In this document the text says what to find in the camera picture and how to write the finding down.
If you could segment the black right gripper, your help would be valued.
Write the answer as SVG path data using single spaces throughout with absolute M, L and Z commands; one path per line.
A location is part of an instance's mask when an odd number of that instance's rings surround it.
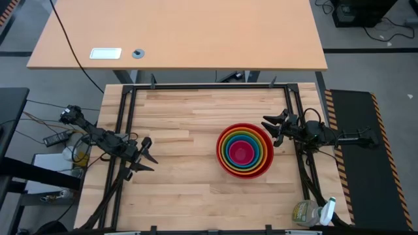
M 288 109 L 284 109 L 278 116 L 263 116 L 263 119 L 268 123 L 262 122 L 261 125 L 270 133 L 272 138 L 276 138 L 274 147 L 279 147 L 285 136 L 290 140 L 303 140 L 302 127 L 298 124 L 298 116 L 290 114 Z

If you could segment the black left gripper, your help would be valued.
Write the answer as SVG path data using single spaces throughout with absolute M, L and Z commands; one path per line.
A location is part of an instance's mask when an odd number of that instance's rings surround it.
M 123 166 L 120 167 L 115 181 L 129 181 L 133 175 L 133 172 L 153 171 L 152 168 L 140 163 L 141 158 L 144 157 L 147 160 L 158 164 L 158 162 L 149 153 L 149 149 L 152 145 L 152 140 L 150 137 L 144 137 L 141 142 L 140 149 L 137 147 L 138 142 L 136 140 L 128 140 L 122 136 L 118 136 L 118 140 L 120 151 L 118 152 L 117 157 L 126 163 L 130 163 L 130 165 L 126 167 L 126 165 L 123 164 Z

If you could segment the orange bowl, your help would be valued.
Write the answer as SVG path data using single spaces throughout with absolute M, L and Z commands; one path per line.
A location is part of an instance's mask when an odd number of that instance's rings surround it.
M 226 142 L 237 132 L 244 132 L 246 135 L 254 138 L 259 147 L 262 148 L 260 159 L 256 162 L 256 165 L 245 171 L 240 171 L 238 170 L 238 167 L 232 166 L 232 164 L 228 162 L 225 153 Z M 217 140 L 216 154 L 221 167 L 229 174 L 236 176 L 237 178 L 250 179 L 264 174 L 270 168 L 274 157 L 274 148 L 270 138 L 262 129 L 252 124 L 238 123 L 227 127 L 220 134 Z

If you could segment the lime green bowl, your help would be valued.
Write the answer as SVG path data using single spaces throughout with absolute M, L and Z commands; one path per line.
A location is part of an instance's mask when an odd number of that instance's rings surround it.
M 252 172 L 265 158 L 263 138 L 250 131 L 231 131 L 219 141 L 219 147 L 226 167 L 236 172 Z

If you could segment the teal bowl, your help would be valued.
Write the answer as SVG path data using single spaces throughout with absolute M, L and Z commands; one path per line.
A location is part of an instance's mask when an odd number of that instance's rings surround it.
M 255 160 L 251 164 L 249 164 L 247 167 L 233 165 L 227 158 L 228 162 L 230 162 L 233 166 L 236 166 L 236 167 L 241 168 L 241 169 L 250 168 L 250 167 L 255 166 L 256 162 L 260 159 L 260 153 L 261 153 L 262 148 L 259 147 L 258 143 L 254 140 L 254 138 L 252 138 L 248 135 L 238 134 L 238 135 L 233 136 L 232 138 L 230 138 L 228 140 L 228 142 L 231 141 L 231 140 L 245 140 L 245 141 L 249 142 L 255 150 Z M 226 157 L 227 157 L 228 142 L 226 143 L 226 147 L 225 147 Z

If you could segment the pink bowl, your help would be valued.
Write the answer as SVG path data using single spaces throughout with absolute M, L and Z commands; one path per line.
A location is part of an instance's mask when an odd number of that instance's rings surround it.
M 255 150 L 245 140 L 231 140 L 227 145 L 227 158 L 233 165 L 247 167 L 255 160 Z

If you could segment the black power strip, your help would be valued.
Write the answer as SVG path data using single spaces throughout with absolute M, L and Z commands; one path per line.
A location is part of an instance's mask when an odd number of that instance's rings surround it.
M 217 83 L 229 83 L 231 80 L 241 80 L 244 75 L 241 72 L 234 71 L 223 78 L 216 79 Z

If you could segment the black power adapter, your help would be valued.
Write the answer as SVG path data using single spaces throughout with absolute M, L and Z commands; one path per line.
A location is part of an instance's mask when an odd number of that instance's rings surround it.
M 43 143 L 45 144 L 47 148 L 49 148 L 50 146 L 61 144 L 61 143 L 68 141 L 70 139 L 71 134 L 72 133 L 70 133 L 69 131 L 57 133 L 52 136 L 43 138 Z

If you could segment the clear spray bottle white nozzle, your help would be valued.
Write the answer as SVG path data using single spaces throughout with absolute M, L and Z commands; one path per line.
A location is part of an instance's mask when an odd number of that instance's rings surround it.
M 303 200 L 293 209 L 292 222 L 302 227 L 312 227 L 320 224 L 328 226 L 332 220 L 336 199 L 330 197 L 324 206 L 319 206 L 313 200 Z

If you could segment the white board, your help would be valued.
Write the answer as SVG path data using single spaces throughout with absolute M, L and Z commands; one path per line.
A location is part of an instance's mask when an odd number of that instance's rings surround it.
M 65 160 L 62 153 L 36 154 L 34 156 L 33 164 L 41 168 L 77 178 L 82 174 L 82 169 L 78 166 L 74 166 L 70 161 Z M 63 190 L 63 187 L 47 185 L 36 181 L 27 181 L 25 190 L 28 194 L 53 193 Z

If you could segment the black mat with hazard stripes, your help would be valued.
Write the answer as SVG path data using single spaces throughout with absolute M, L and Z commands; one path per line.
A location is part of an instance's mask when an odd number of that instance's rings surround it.
M 358 138 L 374 133 L 377 146 L 340 144 L 335 153 L 351 222 L 357 228 L 413 229 L 376 96 L 327 89 L 325 100 L 334 136 Z

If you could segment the white rectangular tray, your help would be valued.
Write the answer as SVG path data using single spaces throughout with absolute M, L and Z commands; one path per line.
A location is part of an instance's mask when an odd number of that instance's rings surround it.
M 90 59 L 109 59 L 116 60 L 121 56 L 121 48 L 93 48 L 90 52 Z

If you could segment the light wooden desk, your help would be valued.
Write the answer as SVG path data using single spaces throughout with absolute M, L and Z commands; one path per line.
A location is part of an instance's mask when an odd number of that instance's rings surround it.
M 327 69 L 309 0 L 57 0 L 55 8 L 30 69 Z M 122 52 L 96 60 L 93 48 Z

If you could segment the black computer case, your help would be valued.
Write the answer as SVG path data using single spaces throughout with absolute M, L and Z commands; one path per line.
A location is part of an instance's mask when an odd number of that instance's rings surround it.
M 330 0 L 336 27 L 375 27 L 398 0 Z

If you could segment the black side table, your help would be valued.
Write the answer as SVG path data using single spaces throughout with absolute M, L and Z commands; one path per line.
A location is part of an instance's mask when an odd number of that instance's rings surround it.
M 25 163 L 5 154 L 27 103 L 26 87 L 0 88 L 0 210 L 7 193 L 25 193 L 26 183 L 14 178 L 79 190 L 81 179 Z

